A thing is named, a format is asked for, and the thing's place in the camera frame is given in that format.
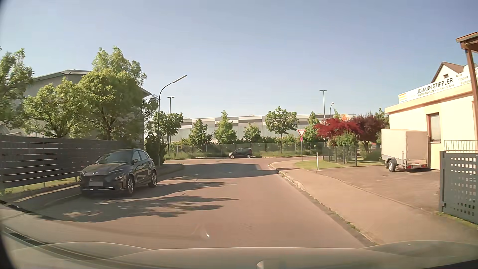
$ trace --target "red-leaf tree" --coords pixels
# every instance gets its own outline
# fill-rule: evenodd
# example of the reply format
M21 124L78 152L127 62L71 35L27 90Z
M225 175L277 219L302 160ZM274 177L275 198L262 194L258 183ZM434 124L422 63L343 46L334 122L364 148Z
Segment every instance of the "red-leaf tree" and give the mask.
M385 127L385 123L379 118L368 113L366 115L358 115L350 120L355 123L360 132L355 132L357 140L359 140L365 147L365 150L369 151L369 143L377 142L377 133Z
M327 138L332 143L332 146L335 146L334 137L343 134L345 131L351 131L355 134L361 133L356 122L342 121L336 118L325 119L314 125L314 128L317 130L317 135Z

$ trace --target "blurred license plate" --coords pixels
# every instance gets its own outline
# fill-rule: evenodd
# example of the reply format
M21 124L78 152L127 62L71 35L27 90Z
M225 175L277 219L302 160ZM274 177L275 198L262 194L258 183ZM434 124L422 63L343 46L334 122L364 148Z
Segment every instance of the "blurred license plate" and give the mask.
M100 182L100 181L90 181L90 187L103 187L103 182Z

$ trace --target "asphalt road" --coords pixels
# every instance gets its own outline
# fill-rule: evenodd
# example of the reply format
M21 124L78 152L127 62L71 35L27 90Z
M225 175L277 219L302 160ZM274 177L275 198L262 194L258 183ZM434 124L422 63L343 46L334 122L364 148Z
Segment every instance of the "asphalt road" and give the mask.
M279 159L175 161L185 168L159 177L154 189L137 188L133 197L79 197L37 211L59 220L45 220L38 231L50 233L53 241L152 249L364 246L271 170L268 164L275 161ZM71 231L53 232L59 223Z

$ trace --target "trailer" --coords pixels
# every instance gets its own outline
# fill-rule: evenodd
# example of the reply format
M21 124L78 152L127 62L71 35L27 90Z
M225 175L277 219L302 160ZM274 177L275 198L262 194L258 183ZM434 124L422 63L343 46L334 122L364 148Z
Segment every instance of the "trailer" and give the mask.
M382 129L382 160L390 172L396 168L428 168L428 133Z

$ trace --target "wooden pergola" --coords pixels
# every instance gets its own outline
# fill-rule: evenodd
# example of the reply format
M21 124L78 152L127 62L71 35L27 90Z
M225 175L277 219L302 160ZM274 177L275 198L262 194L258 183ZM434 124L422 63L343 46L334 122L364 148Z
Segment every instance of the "wooden pergola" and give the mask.
M478 140L478 85L473 62L473 51L478 53L478 32L467 34L456 39L467 56L468 69L470 71L471 88L473 91L473 115L475 119L475 140Z

